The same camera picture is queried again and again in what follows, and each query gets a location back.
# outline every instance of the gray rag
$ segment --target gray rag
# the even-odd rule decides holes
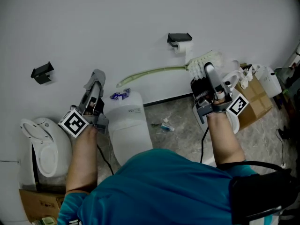
[[[99,82],[101,84],[100,97],[102,97],[103,96],[103,86],[105,83],[105,73],[103,71],[101,71],[99,69],[95,69],[92,72],[92,76],[90,77],[88,83],[85,84],[83,87],[88,92],[89,90],[91,90],[91,88],[95,82]]]

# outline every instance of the blue t-shirt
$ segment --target blue t-shirt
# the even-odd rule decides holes
[[[149,150],[128,160],[91,194],[68,194],[58,223],[79,219],[83,225],[232,224],[229,182],[251,174],[255,172],[248,165],[222,171],[170,150]]]

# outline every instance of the marble floor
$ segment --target marble floor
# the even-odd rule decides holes
[[[186,97],[158,105],[145,107],[145,113],[150,132],[150,137],[154,148],[170,149],[178,154],[195,162],[200,161],[201,157],[201,139],[204,132],[192,112],[193,99]],[[167,132],[159,126],[153,127],[151,124],[161,123],[164,118],[169,120],[175,130]],[[278,110],[276,105],[260,120],[249,127],[239,131],[236,136],[242,148],[245,151],[247,160],[256,160],[263,162],[282,164],[282,144],[276,137],[275,131],[288,125],[288,116],[284,109]],[[101,147],[105,157],[109,160],[112,169],[116,172],[120,165],[116,161],[113,153],[113,147],[109,138],[99,135],[97,143]],[[293,145],[287,140],[283,140],[283,157],[286,167],[292,168],[292,174],[296,175],[297,152]],[[203,162],[209,163],[213,158],[210,134],[208,133],[204,140]],[[260,174],[268,173],[267,168],[253,167]],[[111,172],[98,152],[98,182],[100,183]],[[39,176],[41,183],[48,185],[64,185],[65,177],[46,179]]]

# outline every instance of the toilet paper roll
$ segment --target toilet paper roll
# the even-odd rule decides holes
[[[193,58],[193,46],[194,46],[194,43],[192,41],[188,41],[188,42],[174,42],[172,44],[178,46],[178,47],[174,48],[176,54],[185,54],[185,56],[186,56],[186,63]]]

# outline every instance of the white bristles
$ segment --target white bristles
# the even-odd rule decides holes
[[[223,65],[222,53],[210,51],[201,57],[191,59],[187,64],[187,70],[193,78],[196,80],[206,77],[204,71],[204,65],[208,62],[212,63],[215,69],[218,69]]]

